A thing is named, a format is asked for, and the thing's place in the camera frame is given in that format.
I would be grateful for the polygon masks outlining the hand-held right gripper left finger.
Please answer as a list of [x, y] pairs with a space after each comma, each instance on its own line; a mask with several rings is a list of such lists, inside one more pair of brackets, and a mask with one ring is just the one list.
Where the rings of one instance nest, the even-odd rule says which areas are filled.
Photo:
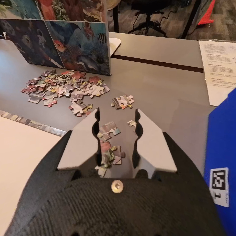
[[99, 133], [100, 109], [78, 123], [72, 130], [63, 155], [57, 166], [59, 171], [81, 170], [101, 165], [102, 151]]

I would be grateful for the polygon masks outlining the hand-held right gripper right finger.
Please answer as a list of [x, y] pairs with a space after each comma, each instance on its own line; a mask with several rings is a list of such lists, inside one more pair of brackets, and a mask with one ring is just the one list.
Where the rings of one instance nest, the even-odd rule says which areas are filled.
[[177, 167], [163, 131], [140, 109], [135, 110], [135, 133], [132, 164], [135, 174], [145, 170], [151, 179], [156, 171], [176, 173]]

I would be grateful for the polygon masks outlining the printed frame puzzle tray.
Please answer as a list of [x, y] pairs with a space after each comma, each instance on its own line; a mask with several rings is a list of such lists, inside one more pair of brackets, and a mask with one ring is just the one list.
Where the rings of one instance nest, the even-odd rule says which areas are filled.
[[13, 218], [30, 175], [65, 131], [0, 111], [0, 235]]

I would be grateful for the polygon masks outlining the pile of loose puzzle pieces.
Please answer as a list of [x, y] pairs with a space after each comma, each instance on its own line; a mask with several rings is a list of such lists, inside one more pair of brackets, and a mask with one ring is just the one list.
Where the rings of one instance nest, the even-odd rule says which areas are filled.
[[[108, 86], [103, 83], [103, 80], [98, 76], [89, 77], [85, 81], [86, 73], [80, 71], [66, 71], [60, 75], [56, 74], [56, 70], [45, 71], [41, 76], [33, 78], [26, 83], [26, 87], [21, 90], [21, 93], [29, 95], [28, 102], [38, 104], [43, 101], [43, 105], [50, 108], [57, 104], [57, 99], [66, 97], [70, 100], [69, 109], [75, 117], [88, 116], [91, 114], [92, 104], [86, 105], [83, 102], [84, 96], [100, 97], [110, 91]], [[111, 146], [109, 139], [110, 134], [118, 135], [119, 128], [114, 122], [108, 122], [99, 128], [98, 138], [101, 141], [102, 161], [101, 167], [96, 167], [100, 177], [104, 177], [106, 170], [113, 165], [121, 165], [122, 159], [125, 158], [125, 152], [121, 146]]]

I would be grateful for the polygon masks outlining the blue plastic storage bin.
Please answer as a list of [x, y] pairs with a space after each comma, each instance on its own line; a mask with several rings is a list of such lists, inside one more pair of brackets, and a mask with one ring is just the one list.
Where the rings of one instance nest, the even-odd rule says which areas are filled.
[[204, 179], [228, 236], [236, 235], [236, 89], [208, 117]]

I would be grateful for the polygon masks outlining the blue space print puzzle box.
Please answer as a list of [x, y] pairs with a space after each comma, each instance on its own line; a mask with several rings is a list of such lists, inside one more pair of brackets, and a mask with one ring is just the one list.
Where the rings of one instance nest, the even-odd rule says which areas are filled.
[[111, 75], [105, 0], [1, 0], [0, 26], [30, 64]]

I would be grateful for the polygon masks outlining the white paper sheet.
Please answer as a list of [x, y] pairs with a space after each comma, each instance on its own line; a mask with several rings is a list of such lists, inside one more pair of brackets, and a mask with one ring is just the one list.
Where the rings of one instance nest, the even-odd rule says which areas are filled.
[[209, 103], [219, 106], [236, 88], [236, 41], [199, 39]]

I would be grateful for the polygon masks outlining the white rounded board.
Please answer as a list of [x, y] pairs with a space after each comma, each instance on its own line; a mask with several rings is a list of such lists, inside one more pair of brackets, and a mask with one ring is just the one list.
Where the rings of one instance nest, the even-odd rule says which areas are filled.
[[110, 56], [118, 49], [121, 44], [121, 40], [118, 38], [109, 37], [109, 46], [110, 46]]

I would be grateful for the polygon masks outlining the black office chair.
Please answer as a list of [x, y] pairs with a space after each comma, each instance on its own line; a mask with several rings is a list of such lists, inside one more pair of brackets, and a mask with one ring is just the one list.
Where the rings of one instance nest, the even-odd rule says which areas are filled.
[[161, 23], [151, 21], [151, 16], [153, 14], [164, 14], [164, 12], [161, 10], [168, 7], [169, 5], [169, 0], [133, 0], [131, 3], [131, 9], [137, 10], [135, 16], [138, 18], [140, 14], [145, 14], [146, 20], [145, 22], [140, 23], [136, 28], [133, 27], [133, 29], [129, 31], [128, 34], [144, 29], [146, 35], [149, 31], [149, 28], [152, 28], [155, 31], [163, 34], [164, 37], [167, 37], [166, 33], [161, 29]]

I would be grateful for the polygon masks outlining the black table leg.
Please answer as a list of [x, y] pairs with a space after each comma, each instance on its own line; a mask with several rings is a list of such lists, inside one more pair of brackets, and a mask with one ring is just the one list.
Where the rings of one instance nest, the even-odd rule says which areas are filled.
[[186, 27], [185, 27], [185, 29], [183, 31], [183, 34], [182, 34], [180, 39], [185, 39], [185, 37], [187, 36], [187, 33], [188, 33], [189, 29], [190, 29], [190, 26], [191, 26], [191, 24], [193, 22], [193, 19], [194, 19], [196, 13], [197, 13], [197, 10], [198, 10], [200, 4], [201, 4], [201, 0], [196, 0], [195, 1], [194, 6], [192, 8], [192, 11], [190, 13], [190, 17], [189, 17], [189, 19], [187, 21]]
[[113, 1], [113, 22], [114, 22], [114, 32], [119, 33], [119, 20], [118, 20], [118, 6], [121, 0], [114, 0]]

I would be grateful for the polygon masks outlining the red plastic object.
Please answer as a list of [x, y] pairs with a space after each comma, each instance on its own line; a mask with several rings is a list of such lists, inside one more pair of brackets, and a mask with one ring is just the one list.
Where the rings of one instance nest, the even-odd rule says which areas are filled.
[[215, 5], [215, 0], [203, 0], [202, 5], [200, 8], [200, 13], [198, 17], [198, 26], [200, 25], [206, 25], [211, 24], [214, 22], [213, 19], [211, 19], [212, 11]]

